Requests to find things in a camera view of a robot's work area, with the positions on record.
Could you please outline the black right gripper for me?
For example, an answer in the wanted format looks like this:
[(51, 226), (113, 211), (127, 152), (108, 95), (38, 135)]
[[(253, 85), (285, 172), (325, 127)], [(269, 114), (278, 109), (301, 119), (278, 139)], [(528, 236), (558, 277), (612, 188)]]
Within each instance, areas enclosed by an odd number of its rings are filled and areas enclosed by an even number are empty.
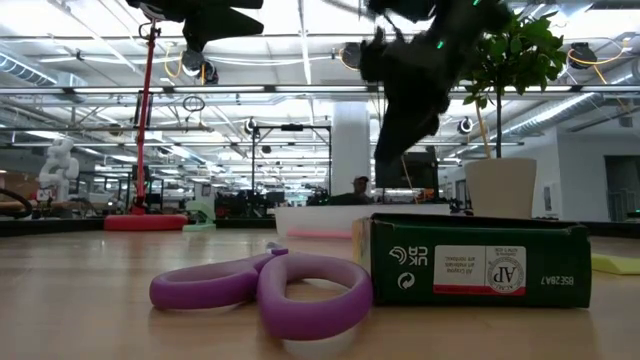
[[(373, 38), (359, 44), (362, 80), (382, 85), (389, 99), (376, 161), (392, 161), (437, 133), (440, 116), (449, 108), (448, 93), (468, 66), (474, 47), (499, 30), (498, 19), (435, 19), (411, 39), (397, 36), (388, 41), (378, 27)], [(437, 98), (414, 110), (402, 99), (427, 92)]]

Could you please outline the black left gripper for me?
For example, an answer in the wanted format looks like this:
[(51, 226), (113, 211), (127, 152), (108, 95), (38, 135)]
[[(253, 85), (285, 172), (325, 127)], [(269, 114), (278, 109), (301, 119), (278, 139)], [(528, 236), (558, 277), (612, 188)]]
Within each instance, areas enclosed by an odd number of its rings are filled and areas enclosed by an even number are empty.
[[(130, 6), (135, 0), (125, 0)], [(159, 10), (163, 21), (183, 23), (189, 49), (202, 52), (206, 44), (226, 38), (260, 35), (263, 24), (237, 11), (261, 9), (264, 0), (141, 0)]]

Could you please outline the green crayon box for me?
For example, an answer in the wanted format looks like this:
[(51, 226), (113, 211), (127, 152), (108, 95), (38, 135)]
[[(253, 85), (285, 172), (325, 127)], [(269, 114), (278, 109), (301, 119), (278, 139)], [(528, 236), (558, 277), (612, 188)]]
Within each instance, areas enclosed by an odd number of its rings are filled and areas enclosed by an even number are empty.
[(381, 306), (591, 302), (591, 243), (575, 222), (375, 213), (353, 222), (352, 243)]

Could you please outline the clear pencil case purple lid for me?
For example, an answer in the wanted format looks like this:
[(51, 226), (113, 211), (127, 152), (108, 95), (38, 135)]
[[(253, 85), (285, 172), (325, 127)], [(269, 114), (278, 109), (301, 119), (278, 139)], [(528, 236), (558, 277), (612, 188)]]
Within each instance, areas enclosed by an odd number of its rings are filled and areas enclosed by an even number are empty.
[(288, 237), (290, 229), (337, 230), (352, 235), (352, 224), (374, 213), (449, 215), (448, 204), (370, 204), (350, 206), (279, 207), (275, 209), (276, 229)]

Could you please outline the purple handled scissors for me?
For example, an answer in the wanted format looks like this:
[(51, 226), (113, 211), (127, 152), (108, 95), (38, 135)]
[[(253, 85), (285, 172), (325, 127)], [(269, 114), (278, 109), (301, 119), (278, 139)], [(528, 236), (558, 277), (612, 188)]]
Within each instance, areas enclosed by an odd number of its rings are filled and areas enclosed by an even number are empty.
[[(317, 302), (288, 298), (287, 285), (303, 279), (328, 280), (346, 291)], [(276, 246), (244, 259), (159, 274), (149, 285), (149, 298), (163, 310), (212, 309), (255, 299), (271, 336), (315, 341), (358, 325), (373, 305), (373, 284), (369, 273), (349, 260)]]

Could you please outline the small yellow sticky pad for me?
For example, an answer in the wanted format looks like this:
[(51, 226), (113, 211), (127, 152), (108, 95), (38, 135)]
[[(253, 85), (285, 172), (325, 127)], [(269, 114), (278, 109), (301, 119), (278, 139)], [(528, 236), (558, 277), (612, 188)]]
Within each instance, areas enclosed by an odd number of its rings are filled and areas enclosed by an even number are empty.
[(604, 254), (591, 255), (592, 269), (615, 275), (640, 275), (640, 258)]

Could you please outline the black monitor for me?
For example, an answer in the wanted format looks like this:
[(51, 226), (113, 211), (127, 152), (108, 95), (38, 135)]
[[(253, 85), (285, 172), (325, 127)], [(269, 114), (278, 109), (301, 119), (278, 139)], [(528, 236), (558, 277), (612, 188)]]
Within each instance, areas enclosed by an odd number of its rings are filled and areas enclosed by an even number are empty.
[(434, 152), (409, 152), (389, 163), (376, 162), (375, 184), (381, 189), (420, 190), (429, 200), (438, 195), (438, 161)]

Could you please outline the white pillar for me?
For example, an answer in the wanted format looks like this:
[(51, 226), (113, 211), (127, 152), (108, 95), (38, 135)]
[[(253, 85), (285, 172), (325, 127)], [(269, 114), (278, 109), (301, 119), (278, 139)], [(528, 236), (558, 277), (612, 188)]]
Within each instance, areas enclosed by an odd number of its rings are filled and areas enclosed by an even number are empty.
[(370, 175), (370, 114), (366, 102), (336, 102), (332, 117), (333, 195), (353, 191), (353, 181)]

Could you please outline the person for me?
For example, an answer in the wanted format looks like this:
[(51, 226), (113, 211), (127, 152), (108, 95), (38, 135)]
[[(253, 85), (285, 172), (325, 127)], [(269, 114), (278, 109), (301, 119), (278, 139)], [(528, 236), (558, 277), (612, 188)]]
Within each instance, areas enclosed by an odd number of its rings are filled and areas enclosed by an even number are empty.
[(350, 193), (344, 193), (332, 196), (329, 199), (330, 205), (350, 206), (350, 205), (369, 205), (373, 200), (367, 195), (367, 187), (369, 178), (367, 176), (358, 176), (353, 182), (353, 190)]

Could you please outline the green plant in white pot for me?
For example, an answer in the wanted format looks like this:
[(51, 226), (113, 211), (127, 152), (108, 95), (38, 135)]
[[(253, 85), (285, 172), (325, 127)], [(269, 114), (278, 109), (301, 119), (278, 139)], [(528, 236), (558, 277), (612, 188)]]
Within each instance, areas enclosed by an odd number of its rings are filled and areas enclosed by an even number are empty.
[(522, 18), (514, 13), (500, 30), (485, 35), (474, 48), (472, 62), (462, 78), (468, 82), (466, 104), (476, 114), (495, 105), (495, 150), (489, 150), (486, 129), (481, 137), (486, 158), (464, 166), (472, 211), (479, 217), (529, 219), (532, 216), (537, 162), (502, 155), (502, 100), (508, 88), (523, 95), (545, 91), (558, 78), (566, 53), (563, 38), (550, 30), (552, 14)]

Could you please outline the mint green stapler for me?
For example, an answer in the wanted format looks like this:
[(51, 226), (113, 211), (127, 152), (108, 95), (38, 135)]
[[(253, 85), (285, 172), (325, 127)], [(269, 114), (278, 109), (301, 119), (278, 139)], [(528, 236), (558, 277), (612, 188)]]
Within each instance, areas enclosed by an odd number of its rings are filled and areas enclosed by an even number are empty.
[(215, 211), (208, 204), (191, 200), (185, 205), (189, 222), (183, 226), (184, 232), (203, 232), (214, 229)]

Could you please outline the red desk lamp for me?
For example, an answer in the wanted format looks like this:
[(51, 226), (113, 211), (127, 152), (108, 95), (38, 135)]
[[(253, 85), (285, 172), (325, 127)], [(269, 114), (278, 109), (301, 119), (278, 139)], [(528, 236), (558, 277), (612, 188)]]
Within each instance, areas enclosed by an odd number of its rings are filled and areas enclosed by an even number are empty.
[(152, 93), (150, 90), (154, 50), (156, 38), (161, 34), (161, 30), (156, 26), (158, 21), (163, 21), (165, 17), (158, 9), (149, 7), (141, 0), (135, 0), (132, 7), (137, 6), (149, 19), (149, 34), (144, 37), (147, 43), (147, 56), (145, 64), (143, 88), (138, 95), (135, 119), (137, 120), (136, 150), (137, 161), (133, 174), (135, 175), (136, 195), (132, 202), (129, 213), (126, 215), (109, 215), (105, 218), (104, 229), (107, 231), (172, 231), (181, 230), (188, 223), (188, 218), (184, 215), (162, 215), (148, 214), (146, 206), (146, 194), (148, 187), (145, 172), (145, 134), (147, 121), (149, 120), (150, 102)]

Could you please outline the black metal rig frame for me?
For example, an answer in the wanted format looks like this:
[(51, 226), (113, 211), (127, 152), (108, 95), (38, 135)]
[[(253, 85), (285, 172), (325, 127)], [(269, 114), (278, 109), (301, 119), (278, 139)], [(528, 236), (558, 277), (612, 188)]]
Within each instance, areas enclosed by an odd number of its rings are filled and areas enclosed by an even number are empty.
[[(276, 142), (266, 142), (265, 139), (269, 136), (271, 132), (274, 130), (280, 132), (304, 132), (309, 130), (312, 134), (320, 140), (317, 142), (316, 140), (304, 142), (301, 140), (292, 140), (292, 141), (276, 141)], [(332, 127), (331, 126), (320, 126), (320, 125), (304, 125), (304, 124), (281, 124), (281, 125), (255, 125), (251, 130), (251, 186), (252, 190), (255, 190), (255, 171), (256, 171), (256, 152), (258, 146), (311, 146), (311, 147), (319, 147), (325, 146), (328, 148), (328, 155), (325, 156), (325, 159), (328, 161), (328, 174), (332, 175)]]

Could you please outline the black aluminium table frame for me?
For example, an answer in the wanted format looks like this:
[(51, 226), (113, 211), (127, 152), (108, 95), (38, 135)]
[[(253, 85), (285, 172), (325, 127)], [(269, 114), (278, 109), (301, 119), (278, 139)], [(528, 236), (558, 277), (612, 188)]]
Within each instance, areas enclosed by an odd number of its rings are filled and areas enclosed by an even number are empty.
[[(593, 236), (640, 239), (640, 223), (583, 222)], [(275, 229), (276, 220), (229, 219), (218, 220), (218, 229)], [(0, 237), (53, 234), (65, 232), (102, 231), (104, 220), (3, 220), (0, 221)]]

